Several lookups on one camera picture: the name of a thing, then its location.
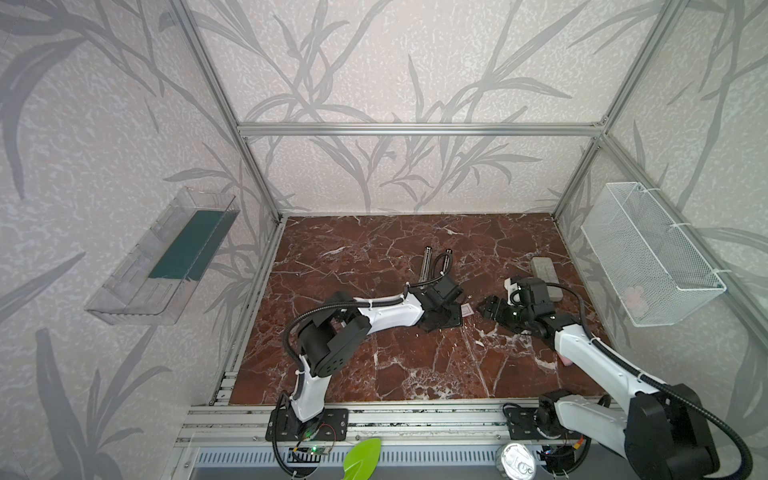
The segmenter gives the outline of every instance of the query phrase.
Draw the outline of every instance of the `metal vent grille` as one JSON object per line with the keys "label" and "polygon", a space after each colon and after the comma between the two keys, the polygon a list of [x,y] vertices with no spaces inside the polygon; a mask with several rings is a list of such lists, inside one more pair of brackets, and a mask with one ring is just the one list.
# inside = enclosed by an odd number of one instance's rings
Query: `metal vent grille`
{"label": "metal vent grille", "polygon": [[[493,465],[499,445],[392,445],[383,446],[379,466],[435,466],[435,465]],[[341,466],[351,446],[334,447],[330,455],[324,455],[321,466]],[[283,460],[291,464],[288,448],[281,448]],[[299,454],[308,460],[307,454]],[[275,467],[271,447],[215,448],[200,449],[195,462],[196,468],[205,467]]]}

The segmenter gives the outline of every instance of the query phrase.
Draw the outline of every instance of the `transparent acrylic shelf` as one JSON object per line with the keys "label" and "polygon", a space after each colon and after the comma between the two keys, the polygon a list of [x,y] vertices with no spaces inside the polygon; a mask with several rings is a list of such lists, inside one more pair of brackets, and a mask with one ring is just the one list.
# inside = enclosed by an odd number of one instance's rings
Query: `transparent acrylic shelf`
{"label": "transparent acrylic shelf", "polygon": [[240,208],[183,187],[85,309],[111,325],[173,325]]}

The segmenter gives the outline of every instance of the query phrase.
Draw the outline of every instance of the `leaf pattern wallpaper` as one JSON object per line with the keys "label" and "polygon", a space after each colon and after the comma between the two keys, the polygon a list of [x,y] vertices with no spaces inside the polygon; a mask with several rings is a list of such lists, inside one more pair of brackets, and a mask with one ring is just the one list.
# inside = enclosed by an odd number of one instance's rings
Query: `leaf pattern wallpaper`
{"label": "leaf pattern wallpaper", "polygon": [[[189,3],[241,122],[448,123],[599,121],[663,4]],[[250,138],[297,214],[551,211],[587,142]]]}
{"label": "leaf pattern wallpaper", "polygon": [[[611,129],[763,306],[768,306],[766,31],[764,0],[689,2]],[[580,230],[607,181],[626,178],[609,154],[600,154],[561,218],[605,326],[624,355],[667,381],[693,386],[705,405],[746,438],[755,456],[753,476],[765,476],[764,347],[720,299],[675,326],[641,329],[629,322]],[[719,433],[717,443],[723,446],[723,472],[730,472],[735,449]]]}
{"label": "leaf pattern wallpaper", "polygon": [[[4,0],[0,48],[0,478],[156,478],[275,223],[168,3]],[[86,313],[182,186],[241,212],[178,323]]]}

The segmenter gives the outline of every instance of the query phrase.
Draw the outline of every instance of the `green trowel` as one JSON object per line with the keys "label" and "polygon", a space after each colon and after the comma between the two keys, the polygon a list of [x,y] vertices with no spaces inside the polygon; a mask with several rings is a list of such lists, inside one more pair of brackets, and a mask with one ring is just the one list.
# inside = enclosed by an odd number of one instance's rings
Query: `green trowel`
{"label": "green trowel", "polygon": [[381,439],[367,439],[355,445],[344,458],[342,480],[367,480],[379,464],[382,451]]}

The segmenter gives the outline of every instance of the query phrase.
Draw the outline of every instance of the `mounting plate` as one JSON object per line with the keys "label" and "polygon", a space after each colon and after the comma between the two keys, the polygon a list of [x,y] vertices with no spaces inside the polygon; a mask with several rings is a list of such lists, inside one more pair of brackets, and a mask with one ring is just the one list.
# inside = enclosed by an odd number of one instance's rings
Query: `mounting plate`
{"label": "mounting plate", "polygon": [[536,427],[535,413],[536,408],[521,407],[514,403],[505,405],[504,417],[507,419],[510,440],[556,440],[568,438],[571,434],[575,434],[572,430],[563,429],[563,434],[556,438],[545,437]]}
{"label": "mounting plate", "polygon": [[[290,432],[287,427],[288,410],[273,410],[270,414],[270,423],[266,427],[266,440],[272,442],[274,436],[275,426],[277,427],[277,441],[278,442],[297,442],[299,440],[298,435]],[[340,442],[346,440],[346,429],[349,421],[348,409],[325,409],[323,411],[323,422],[331,425],[333,430],[336,431],[336,441]],[[333,440],[333,432],[327,427],[318,429],[315,436],[308,440],[312,441],[325,441]]]}

